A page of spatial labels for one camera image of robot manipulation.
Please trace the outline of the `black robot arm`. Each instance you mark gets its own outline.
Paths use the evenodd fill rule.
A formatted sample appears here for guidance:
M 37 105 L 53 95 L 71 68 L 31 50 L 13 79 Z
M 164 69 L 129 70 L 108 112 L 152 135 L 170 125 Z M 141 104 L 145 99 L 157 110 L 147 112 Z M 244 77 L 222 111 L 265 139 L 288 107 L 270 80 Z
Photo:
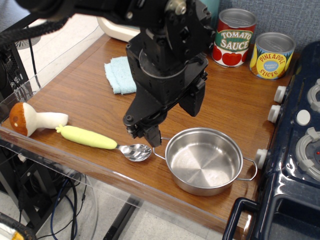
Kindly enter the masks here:
M 38 18 L 59 20 L 72 14 L 102 17 L 139 28 L 126 46 L 136 85 L 123 117 L 133 138 L 161 145 L 159 125 L 180 105 L 196 116 L 205 96 L 208 60 L 205 51 L 215 35 L 211 13 L 199 0 L 20 0 Z

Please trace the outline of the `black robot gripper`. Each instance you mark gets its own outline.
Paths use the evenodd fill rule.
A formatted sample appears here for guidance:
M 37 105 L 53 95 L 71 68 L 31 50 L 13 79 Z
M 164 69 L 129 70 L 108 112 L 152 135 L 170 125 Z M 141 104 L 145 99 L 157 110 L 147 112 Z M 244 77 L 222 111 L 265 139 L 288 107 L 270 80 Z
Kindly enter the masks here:
M 145 138 L 153 147 L 162 144 L 159 124 L 175 105 L 195 117 L 205 97 L 208 60 L 194 46 L 175 56 L 162 30 L 142 28 L 126 47 L 136 95 L 125 114 L 128 134 Z

